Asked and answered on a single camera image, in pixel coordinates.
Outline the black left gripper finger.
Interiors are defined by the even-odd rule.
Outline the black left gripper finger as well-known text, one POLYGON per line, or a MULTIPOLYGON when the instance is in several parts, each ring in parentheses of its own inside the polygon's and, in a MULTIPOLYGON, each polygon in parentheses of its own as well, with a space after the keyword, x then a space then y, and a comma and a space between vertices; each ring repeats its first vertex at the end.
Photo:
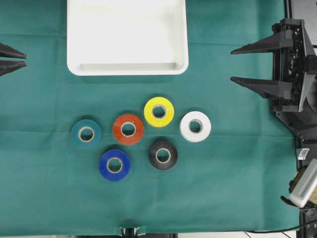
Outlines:
POLYGON ((27 55, 10 47, 9 45, 5 45, 0 43, 0 56, 4 58, 18 58, 18 59, 26 59, 27 55))
POLYGON ((24 61, 1 60, 0 61, 0 76, 3 76, 7 73, 12 73, 26 66, 27 64, 24 61))

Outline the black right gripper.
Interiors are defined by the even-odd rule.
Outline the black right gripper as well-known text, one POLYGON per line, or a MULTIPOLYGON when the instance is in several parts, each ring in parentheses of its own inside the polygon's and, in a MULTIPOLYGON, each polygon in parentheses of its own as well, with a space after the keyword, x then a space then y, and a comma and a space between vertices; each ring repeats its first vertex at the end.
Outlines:
POLYGON ((304 20, 284 18, 272 26, 273 35, 231 52, 232 55, 251 53, 273 54, 273 79, 230 77, 262 98, 273 99, 274 112, 302 112, 313 85, 317 82, 317 54, 305 28, 304 20))

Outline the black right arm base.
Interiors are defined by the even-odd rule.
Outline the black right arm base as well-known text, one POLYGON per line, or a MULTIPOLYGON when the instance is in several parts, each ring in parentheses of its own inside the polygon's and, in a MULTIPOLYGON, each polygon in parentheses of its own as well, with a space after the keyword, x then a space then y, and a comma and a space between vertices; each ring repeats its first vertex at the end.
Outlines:
MULTIPOLYGON (((315 0, 285 1, 285 16, 302 19, 313 45, 317 46, 317 2, 315 0)), ((276 112, 277 118, 293 133, 296 154, 308 149, 303 159, 297 159, 297 171, 309 165, 317 156, 317 83, 312 87, 313 97, 302 112, 276 112)))

